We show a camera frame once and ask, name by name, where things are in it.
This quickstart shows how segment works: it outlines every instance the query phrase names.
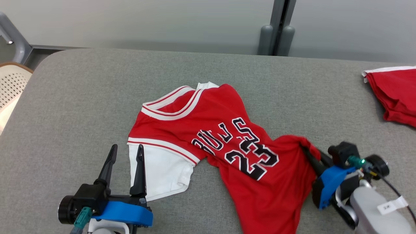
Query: black cable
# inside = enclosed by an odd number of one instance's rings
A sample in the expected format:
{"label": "black cable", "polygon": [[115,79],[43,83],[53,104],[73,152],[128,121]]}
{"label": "black cable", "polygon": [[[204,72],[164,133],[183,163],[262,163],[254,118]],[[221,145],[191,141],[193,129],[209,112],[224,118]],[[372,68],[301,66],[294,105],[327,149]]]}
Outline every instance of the black cable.
{"label": "black cable", "polygon": [[[382,176],[382,175],[380,175],[378,173],[376,173],[376,174],[377,174],[378,177],[380,177],[394,191],[395,194],[397,194],[399,197],[401,197],[401,193],[388,180],[386,180],[386,178],[384,178],[384,176]],[[413,213],[413,210],[410,208],[409,205],[406,206],[406,208],[409,211],[410,215],[412,216],[413,221],[414,221],[414,223],[416,225],[416,216]]]}
{"label": "black cable", "polygon": [[131,234],[136,234],[137,233],[137,225],[133,225]]}

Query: white trim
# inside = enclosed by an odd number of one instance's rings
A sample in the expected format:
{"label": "white trim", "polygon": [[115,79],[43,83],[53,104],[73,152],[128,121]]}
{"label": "white trim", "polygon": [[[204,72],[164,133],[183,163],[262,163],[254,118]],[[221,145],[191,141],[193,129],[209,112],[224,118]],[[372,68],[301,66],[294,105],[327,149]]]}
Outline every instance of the white trim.
{"label": "white trim", "polygon": [[205,89],[210,89],[210,88],[218,88],[219,86],[212,83],[212,82],[208,82],[208,83],[198,83],[198,86],[196,87],[197,90],[205,90]]}
{"label": "white trim", "polygon": [[173,103],[178,97],[184,95],[189,91],[195,91],[195,89],[189,86],[181,86],[174,91],[166,94],[165,96],[157,99],[156,101],[143,103],[143,106],[147,106],[149,109],[159,109]]}
{"label": "white trim", "polygon": [[[158,111],[158,110],[155,110],[153,108],[150,108],[148,105],[143,105],[143,107],[141,108],[141,111],[144,114],[146,114],[150,117],[153,117],[155,119],[158,119],[158,120],[176,120],[176,119],[180,119],[180,118],[183,118],[183,117],[187,116],[189,113],[192,112],[192,110],[195,108],[196,104],[198,103],[198,100],[201,97],[202,92],[203,92],[203,90],[195,91],[194,94],[192,95],[192,97],[189,99],[188,103],[180,111],[177,111],[175,113],[165,113],[165,112],[162,112],[162,111]],[[179,96],[180,95],[175,94],[172,97],[175,97],[175,99],[176,99]]]}
{"label": "white trim", "polygon": [[153,147],[153,148],[157,148],[157,149],[167,150],[167,151],[169,151],[173,154],[176,154],[178,156],[183,157],[188,162],[190,162],[193,166],[196,165],[195,163],[200,162],[200,159],[197,158],[195,155],[193,155],[188,150],[183,149],[183,148],[181,148],[181,147],[179,147],[175,144],[172,144],[172,143],[169,143],[169,142],[166,142],[166,141],[162,141],[162,140],[129,137],[129,141],[127,142],[127,144],[130,144],[130,145],[143,144],[143,145],[146,145],[147,147]]}
{"label": "white trim", "polygon": [[382,67],[374,70],[365,70],[361,72],[363,77],[366,77],[368,73],[373,72],[391,72],[391,71],[398,71],[398,70],[409,70],[409,69],[416,69],[416,66],[402,66],[402,67]]}

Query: folded red cloth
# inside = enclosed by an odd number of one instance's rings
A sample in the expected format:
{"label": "folded red cloth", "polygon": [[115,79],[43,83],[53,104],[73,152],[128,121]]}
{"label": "folded red cloth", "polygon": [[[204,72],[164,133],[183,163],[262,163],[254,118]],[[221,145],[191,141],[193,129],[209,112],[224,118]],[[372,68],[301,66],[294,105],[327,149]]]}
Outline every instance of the folded red cloth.
{"label": "folded red cloth", "polygon": [[416,127],[416,67],[365,71],[374,94],[386,109],[384,119]]}

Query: white label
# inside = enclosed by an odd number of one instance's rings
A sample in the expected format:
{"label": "white label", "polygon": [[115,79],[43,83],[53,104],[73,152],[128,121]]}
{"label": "white label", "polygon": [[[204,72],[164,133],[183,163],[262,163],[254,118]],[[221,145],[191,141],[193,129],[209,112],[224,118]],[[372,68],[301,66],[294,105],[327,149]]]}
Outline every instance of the white label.
{"label": "white label", "polygon": [[408,206],[409,204],[406,202],[403,196],[400,196],[396,200],[386,202],[377,206],[377,209],[380,211],[382,215],[391,213],[397,209],[403,208]]}

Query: cable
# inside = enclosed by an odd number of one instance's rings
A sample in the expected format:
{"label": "cable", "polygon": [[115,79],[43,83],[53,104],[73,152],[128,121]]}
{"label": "cable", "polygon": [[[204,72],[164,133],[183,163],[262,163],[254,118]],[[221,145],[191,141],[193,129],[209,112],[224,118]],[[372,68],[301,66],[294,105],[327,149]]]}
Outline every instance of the cable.
{"label": "cable", "polygon": [[[401,195],[401,193],[388,181],[388,180],[386,180],[386,178],[384,178],[384,176],[382,176],[382,175],[380,175],[380,174],[377,174],[377,173],[375,173],[375,172],[373,172],[373,171],[370,171],[370,174],[371,175],[374,175],[374,176],[378,176],[378,177],[380,177],[393,191],[394,191],[394,193],[397,195],[397,196],[399,196],[399,197],[401,197],[402,195]],[[410,215],[412,216],[412,218],[413,218],[413,222],[415,223],[415,225],[416,225],[416,216],[415,216],[415,214],[413,213],[413,210],[410,208],[410,206],[406,206],[406,208],[407,208],[407,210],[409,211],[409,213],[410,213]]]}

